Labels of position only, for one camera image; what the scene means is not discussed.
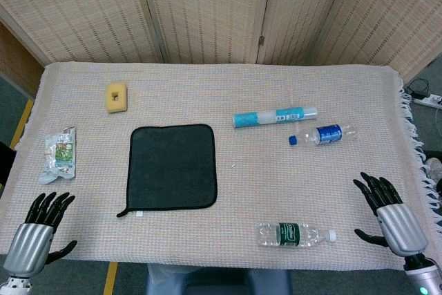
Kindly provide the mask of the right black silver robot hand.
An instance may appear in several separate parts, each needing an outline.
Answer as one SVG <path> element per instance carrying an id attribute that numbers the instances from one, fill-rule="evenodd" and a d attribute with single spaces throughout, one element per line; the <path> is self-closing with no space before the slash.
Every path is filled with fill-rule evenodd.
<path id="1" fill-rule="evenodd" d="M 363 181 L 354 179 L 381 228 L 380 236 L 372 236 L 360 229 L 354 233 L 363 241 L 388 247 L 400 257 L 422 254 L 428 239 L 414 212 L 406 205 L 394 185 L 386 178 L 361 173 Z"/>

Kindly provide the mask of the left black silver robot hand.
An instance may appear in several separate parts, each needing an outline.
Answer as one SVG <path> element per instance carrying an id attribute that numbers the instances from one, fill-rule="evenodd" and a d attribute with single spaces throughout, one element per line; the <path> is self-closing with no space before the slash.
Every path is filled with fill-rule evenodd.
<path id="1" fill-rule="evenodd" d="M 75 196 L 41 193 L 32 202 L 24 223 L 12 240 L 3 268 L 13 278 L 32 278 L 46 265 L 66 257 L 77 246 L 70 241 L 64 248 L 51 252 L 52 241 L 59 224 Z"/>

